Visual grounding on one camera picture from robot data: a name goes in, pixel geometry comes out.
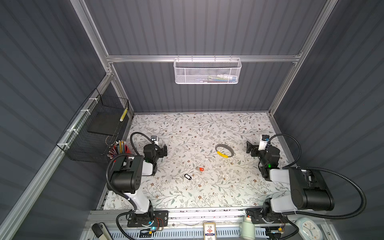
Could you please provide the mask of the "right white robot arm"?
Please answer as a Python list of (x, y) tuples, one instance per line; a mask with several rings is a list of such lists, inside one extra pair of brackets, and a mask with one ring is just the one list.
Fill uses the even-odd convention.
[(280, 149), (264, 140), (259, 145), (247, 141), (246, 153), (259, 159), (258, 169), (266, 181), (290, 185), (289, 195), (267, 198), (264, 201), (259, 217), (265, 222), (273, 223), (285, 212), (334, 209), (334, 198), (320, 171), (280, 169)]

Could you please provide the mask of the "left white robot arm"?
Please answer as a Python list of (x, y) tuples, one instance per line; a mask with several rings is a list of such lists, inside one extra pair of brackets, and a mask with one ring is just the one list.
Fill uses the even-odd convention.
[(106, 182), (109, 191), (127, 200), (133, 207), (131, 214), (139, 217), (155, 216), (151, 201), (140, 189), (142, 177), (153, 176), (158, 169), (158, 159), (168, 155), (168, 147), (156, 144), (144, 146), (143, 155), (122, 153), (108, 164)]

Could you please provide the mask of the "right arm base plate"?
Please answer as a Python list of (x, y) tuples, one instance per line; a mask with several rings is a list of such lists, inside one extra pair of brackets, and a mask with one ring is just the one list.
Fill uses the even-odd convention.
[(251, 218), (253, 224), (283, 224), (288, 221), (280, 213), (267, 211), (263, 208), (248, 208), (245, 210), (246, 215)]

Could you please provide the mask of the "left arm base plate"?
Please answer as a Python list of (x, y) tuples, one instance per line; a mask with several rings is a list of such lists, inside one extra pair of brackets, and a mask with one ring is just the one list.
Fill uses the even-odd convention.
[(154, 211), (145, 214), (132, 214), (127, 217), (127, 227), (166, 227), (168, 225), (168, 219), (169, 211)]

